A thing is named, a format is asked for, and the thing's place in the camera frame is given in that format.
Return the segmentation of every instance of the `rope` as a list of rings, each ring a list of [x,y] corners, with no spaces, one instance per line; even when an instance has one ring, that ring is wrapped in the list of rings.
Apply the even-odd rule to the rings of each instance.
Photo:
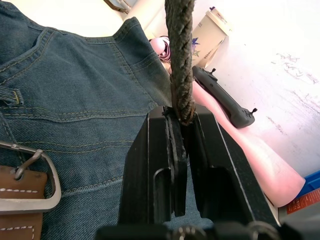
[[[195,0],[165,0],[166,26],[171,50],[172,107],[181,124],[189,125],[195,113],[192,97],[192,12]]]

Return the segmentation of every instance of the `leather belt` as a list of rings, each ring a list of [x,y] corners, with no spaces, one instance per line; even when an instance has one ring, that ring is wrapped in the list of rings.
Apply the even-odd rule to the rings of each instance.
[[[0,239],[40,240],[43,212],[53,209],[61,198],[57,171],[42,150],[3,141],[0,148],[33,154],[18,168],[0,166]],[[44,198],[47,174],[26,170],[39,159],[44,160],[49,169],[53,192],[47,199]]]

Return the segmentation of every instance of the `denim fabric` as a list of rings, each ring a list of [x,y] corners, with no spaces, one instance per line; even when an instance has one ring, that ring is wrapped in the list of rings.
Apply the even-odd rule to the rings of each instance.
[[[0,139],[43,149],[62,187],[42,239],[93,239],[117,223],[129,147],[146,114],[170,102],[169,76],[136,18],[113,36],[87,38],[0,1]],[[1,165],[27,157],[0,149]],[[190,179],[189,215],[171,226],[210,222],[197,213]]]

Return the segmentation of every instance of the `pink tube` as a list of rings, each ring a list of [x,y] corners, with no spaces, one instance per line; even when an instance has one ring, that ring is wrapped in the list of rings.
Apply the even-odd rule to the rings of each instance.
[[[290,203],[304,186],[305,179],[263,140],[249,133],[248,128],[235,128],[219,103],[195,81],[193,97],[197,104],[206,106],[214,114],[219,124],[241,146],[261,189],[274,206]]]

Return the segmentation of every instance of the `belt buckle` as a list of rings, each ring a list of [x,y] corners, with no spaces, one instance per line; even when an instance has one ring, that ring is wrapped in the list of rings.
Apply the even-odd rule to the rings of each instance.
[[[34,149],[27,146],[0,141],[0,148],[10,149],[18,152],[33,154],[33,156],[24,162],[16,171],[15,179],[19,179],[24,170],[34,163],[42,159],[48,165],[48,176],[52,185],[52,194],[47,199],[15,199],[0,198],[0,215],[9,214],[27,214],[27,213],[44,213],[53,209],[61,199],[61,187],[57,170],[50,157],[40,149]]]

